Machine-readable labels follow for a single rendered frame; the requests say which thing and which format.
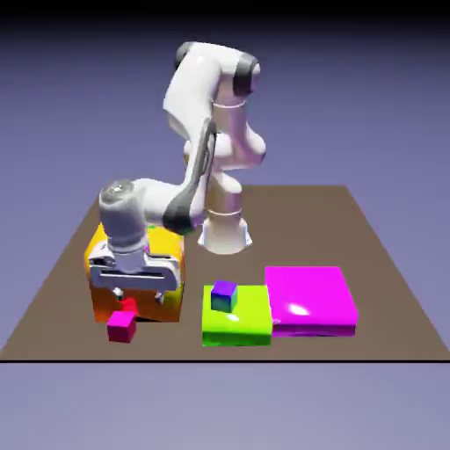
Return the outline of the small pink cube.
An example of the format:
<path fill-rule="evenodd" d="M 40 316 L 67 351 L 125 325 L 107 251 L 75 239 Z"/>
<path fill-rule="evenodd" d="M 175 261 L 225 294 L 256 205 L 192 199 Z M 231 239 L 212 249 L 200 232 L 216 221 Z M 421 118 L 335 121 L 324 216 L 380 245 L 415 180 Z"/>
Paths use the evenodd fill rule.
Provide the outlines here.
<path fill-rule="evenodd" d="M 136 332 L 135 314 L 128 311 L 114 311 L 106 328 L 111 342 L 129 344 Z"/>

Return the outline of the large green box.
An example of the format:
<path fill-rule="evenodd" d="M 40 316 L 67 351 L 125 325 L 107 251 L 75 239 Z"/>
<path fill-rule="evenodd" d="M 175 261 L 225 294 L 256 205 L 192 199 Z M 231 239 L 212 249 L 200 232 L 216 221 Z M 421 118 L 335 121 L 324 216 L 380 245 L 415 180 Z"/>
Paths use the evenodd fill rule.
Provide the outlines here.
<path fill-rule="evenodd" d="M 231 313 L 211 308 L 212 286 L 204 286 L 201 333 L 203 346 L 268 346 L 272 311 L 266 286 L 237 287 Z"/>

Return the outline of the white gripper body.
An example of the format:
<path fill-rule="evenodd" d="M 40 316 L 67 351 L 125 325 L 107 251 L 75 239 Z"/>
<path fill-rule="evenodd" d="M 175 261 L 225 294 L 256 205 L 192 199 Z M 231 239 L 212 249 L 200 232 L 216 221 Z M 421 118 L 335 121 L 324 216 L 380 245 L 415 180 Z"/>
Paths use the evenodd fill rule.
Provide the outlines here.
<path fill-rule="evenodd" d="M 152 258 L 143 254 L 141 266 L 133 272 L 124 272 L 111 257 L 89 260 L 91 282 L 95 287 L 114 289 L 144 289 L 157 292 L 175 291 L 181 282 L 178 261 L 173 257 Z"/>

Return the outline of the large orange box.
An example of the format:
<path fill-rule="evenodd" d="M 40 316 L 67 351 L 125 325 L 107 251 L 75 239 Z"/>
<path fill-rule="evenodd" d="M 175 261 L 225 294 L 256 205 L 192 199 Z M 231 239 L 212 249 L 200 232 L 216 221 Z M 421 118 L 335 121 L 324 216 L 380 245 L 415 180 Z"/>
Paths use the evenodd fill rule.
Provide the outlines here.
<path fill-rule="evenodd" d="M 124 298 L 132 297 L 137 303 L 139 317 L 157 322 L 177 323 L 180 317 L 184 280 L 185 280 L 185 249 L 184 238 L 161 227 L 149 227 L 149 248 L 152 253 L 164 254 L 175 257 L 179 262 L 181 271 L 181 285 L 173 292 L 164 294 L 163 304 L 155 301 L 155 292 L 144 289 L 123 290 Z M 93 234 L 84 253 L 84 268 L 91 290 L 92 307 L 97 322 L 106 323 L 114 310 L 119 310 L 119 300 L 108 288 L 94 287 L 91 282 L 91 274 L 88 256 L 94 247 L 106 239 L 103 225 L 99 224 Z"/>

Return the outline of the large magenta box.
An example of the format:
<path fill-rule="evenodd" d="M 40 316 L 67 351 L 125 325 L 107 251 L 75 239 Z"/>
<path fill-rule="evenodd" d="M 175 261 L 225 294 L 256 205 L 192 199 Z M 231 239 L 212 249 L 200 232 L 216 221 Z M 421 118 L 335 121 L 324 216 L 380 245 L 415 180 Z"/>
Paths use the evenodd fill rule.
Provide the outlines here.
<path fill-rule="evenodd" d="M 265 268 L 275 337 L 351 337 L 359 313 L 336 266 Z"/>

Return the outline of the small purple cube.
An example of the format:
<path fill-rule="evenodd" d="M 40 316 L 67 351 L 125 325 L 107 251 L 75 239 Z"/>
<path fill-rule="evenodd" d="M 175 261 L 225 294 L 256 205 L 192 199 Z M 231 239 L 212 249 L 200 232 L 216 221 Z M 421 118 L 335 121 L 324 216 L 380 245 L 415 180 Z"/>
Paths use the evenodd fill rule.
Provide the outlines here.
<path fill-rule="evenodd" d="M 237 284 L 218 279 L 210 293 L 211 309 L 231 314 L 237 303 Z"/>

